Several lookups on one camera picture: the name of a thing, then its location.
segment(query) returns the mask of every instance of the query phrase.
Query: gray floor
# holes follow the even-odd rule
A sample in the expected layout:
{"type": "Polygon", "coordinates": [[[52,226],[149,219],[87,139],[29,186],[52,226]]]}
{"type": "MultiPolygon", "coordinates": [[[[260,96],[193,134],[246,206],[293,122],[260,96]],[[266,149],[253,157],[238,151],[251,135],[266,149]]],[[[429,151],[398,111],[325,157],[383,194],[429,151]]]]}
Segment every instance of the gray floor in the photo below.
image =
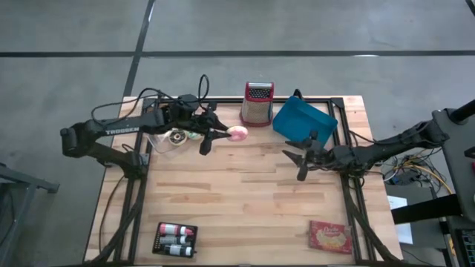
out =
{"type": "MultiPolygon", "coordinates": [[[[0,52],[133,51],[146,4],[0,0],[0,52]]],[[[463,0],[162,0],[144,50],[475,49],[474,25],[463,0]]],[[[64,157],[59,129],[119,101],[131,60],[0,58],[0,162],[61,183],[57,195],[36,196],[15,266],[81,262],[104,169],[64,157]]],[[[474,68],[471,56],[142,59],[132,95],[195,93],[202,73],[213,96],[240,96],[246,81],[273,81],[279,95],[363,95],[373,135],[383,138],[473,99],[474,68]]],[[[448,176],[442,155],[433,161],[448,176]]]]}

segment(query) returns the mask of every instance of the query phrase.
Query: pink ball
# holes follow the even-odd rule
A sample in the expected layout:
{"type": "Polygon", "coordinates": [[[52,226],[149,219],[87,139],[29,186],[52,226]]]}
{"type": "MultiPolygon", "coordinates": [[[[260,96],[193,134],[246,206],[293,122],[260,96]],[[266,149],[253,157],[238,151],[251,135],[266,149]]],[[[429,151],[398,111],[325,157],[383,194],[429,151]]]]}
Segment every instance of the pink ball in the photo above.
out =
{"type": "Polygon", "coordinates": [[[231,137],[228,137],[229,141],[238,142],[243,141],[249,132],[243,126],[232,126],[228,129],[227,133],[231,134],[231,137]]]}

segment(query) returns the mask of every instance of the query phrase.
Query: wooden tabletop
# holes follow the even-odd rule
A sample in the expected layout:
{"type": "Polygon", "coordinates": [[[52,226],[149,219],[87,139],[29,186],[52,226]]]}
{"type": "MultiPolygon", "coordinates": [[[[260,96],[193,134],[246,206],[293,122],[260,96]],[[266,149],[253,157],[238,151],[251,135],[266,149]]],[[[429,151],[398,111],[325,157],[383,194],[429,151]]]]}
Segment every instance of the wooden tabletop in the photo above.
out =
{"type": "MultiPolygon", "coordinates": [[[[362,97],[342,97],[350,129],[371,138],[362,97]]],[[[132,104],[124,104],[120,116],[130,111],[132,104]]],[[[314,106],[328,112],[325,104],[314,106]]],[[[134,114],[139,114],[139,107],[134,114]]],[[[280,104],[274,104],[274,114],[280,108],[280,104]]],[[[218,104],[216,113],[225,125],[240,125],[239,110],[240,104],[218,104]]],[[[341,124],[338,125],[342,137],[341,124]]],[[[117,150],[122,150],[122,143],[134,146],[135,136],[115,136],[112,146],[117,150]]],[[[249,136],[243,142],[216,140],[212,152],[207,156],[199,155],[199,141],[187,141],[174,150],[164,142],[159,150],[168,152],[160,154],[153,151],[135,263],[354,263],[352,255],[308,247],[310,220],[347,224],[340,177],[333,172],[313,171],[309,172],[305,182],[297,181],[298,169],[281,153],[284,148],[292,150],[284,141],[283,136],[268,126],[249,128],[249,136]],[[158,222],[199,227],[197,253],[193,259],[151,253],[158,222]]],[[[331,148],[332,144],[330,138],[326,147],[331,148]]],[[[359,144],[368,145],[363,140],[359,140],[359,144]]],[[[111,191],[122,175],[119,168],[109,168],[105,172],[85,260],[99,253],[99,224],[111,191]]],[[[402,258],[381,176],[367,175],[365,179],[363,192],[370,224],[391,252],[402,258]]],[[[102,246],[119,225],[125,185],[126,181],[122,181],[111,201],[102,232],[102,246]]],[[[131,227],[122,253],[124,259],[127,256],[130,230],[131,227]]],[[[365,254],[364,236],[360,228],[358,238],[365,254]]]]}

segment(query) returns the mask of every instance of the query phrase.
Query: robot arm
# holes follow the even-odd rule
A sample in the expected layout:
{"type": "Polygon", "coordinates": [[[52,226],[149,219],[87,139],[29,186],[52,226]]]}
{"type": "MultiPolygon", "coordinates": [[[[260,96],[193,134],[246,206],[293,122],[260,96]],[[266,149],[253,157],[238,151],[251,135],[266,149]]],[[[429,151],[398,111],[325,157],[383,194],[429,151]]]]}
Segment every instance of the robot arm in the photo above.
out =
{"type": "Polygon", "coordinates": [[[147,134],[164,134],[172,128],[179,128],[204,135],[200,154],[210,152],[212,141],[230,137],[228,127],[221,123],[214,113],[216,104],[210,103],[199,115],[194,112],[199,107],[196,96],[191,94],[179,96],[168,105],[160,104],[160,96],[141,116],[121,119],[89,119],[61,129],[62,153],[70,157],[92,156],[99,163],[114,163],[121,167],[127,178],[139,179],[145,172],[140,155],[134,151],[121,152],[101,145],[96,141],[103,136],[144,132],[147,134]]]}
{"type": "Polygon", "coordinates": [[[299,181],[305,180],[308,171],[319,169],[360,177],[377,162],[413,148],[438,148],[448,139],[433,120],[420,122],[397,136],[375,141],[366,147],[339,145],[326,151],[317,141],[317,135],[317,132],[312,132],[302,142],[286,142],[304,150],[303,156],[283,151],[300,168],[299,181]]]}

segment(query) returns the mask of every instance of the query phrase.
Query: blue plastic container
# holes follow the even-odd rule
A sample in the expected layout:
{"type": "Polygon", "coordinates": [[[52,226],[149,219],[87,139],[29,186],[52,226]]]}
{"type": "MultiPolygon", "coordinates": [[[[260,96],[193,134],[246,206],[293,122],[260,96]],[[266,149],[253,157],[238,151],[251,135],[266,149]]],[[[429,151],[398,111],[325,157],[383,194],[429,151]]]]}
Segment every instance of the blue plastic container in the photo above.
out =
{"type": "Polygon", "coordinates": [[[293,142],[301,142],[310,131],[317,131],[322,146],[327,143],[338,121],[297,96],[291,96],[272,122],[274,131],[293,142]]]}

